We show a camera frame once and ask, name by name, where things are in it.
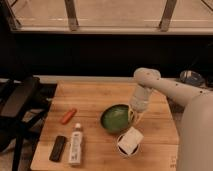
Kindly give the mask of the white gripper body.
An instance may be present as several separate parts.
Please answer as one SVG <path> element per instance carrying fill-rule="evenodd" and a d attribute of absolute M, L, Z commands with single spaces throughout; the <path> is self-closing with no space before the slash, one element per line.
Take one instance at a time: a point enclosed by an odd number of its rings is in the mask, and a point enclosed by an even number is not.
<path fill-rule="evenodd" d="M 148 108 L 152 91 L 152 88 L 137 85 L 129 102 L 131 109 L 138 113 L 144 112 Z"/>

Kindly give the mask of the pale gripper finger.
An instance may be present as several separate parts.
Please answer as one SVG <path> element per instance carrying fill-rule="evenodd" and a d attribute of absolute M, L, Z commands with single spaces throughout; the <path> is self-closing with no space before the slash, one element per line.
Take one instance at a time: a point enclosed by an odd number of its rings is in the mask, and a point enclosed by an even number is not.
<path fill-rule="evenodd" d="M 142 119 L 144 113 L 138 113 L 134 111 L 132 108 L 128 109 L 128 122 L 130 125 L 137 125 Z"/>

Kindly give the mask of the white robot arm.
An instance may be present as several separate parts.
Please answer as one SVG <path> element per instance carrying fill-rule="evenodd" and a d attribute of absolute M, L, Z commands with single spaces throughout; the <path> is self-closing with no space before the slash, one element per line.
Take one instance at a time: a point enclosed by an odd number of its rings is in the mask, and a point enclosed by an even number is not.
<path fill-rule="evenodd" d="M 168 80 L 158 70 L 134 71 L 136 89 L 130 106 L 142 113 L 153 89 L 184 108 L 176 171 L 213 171 L 213 91 Z"/>

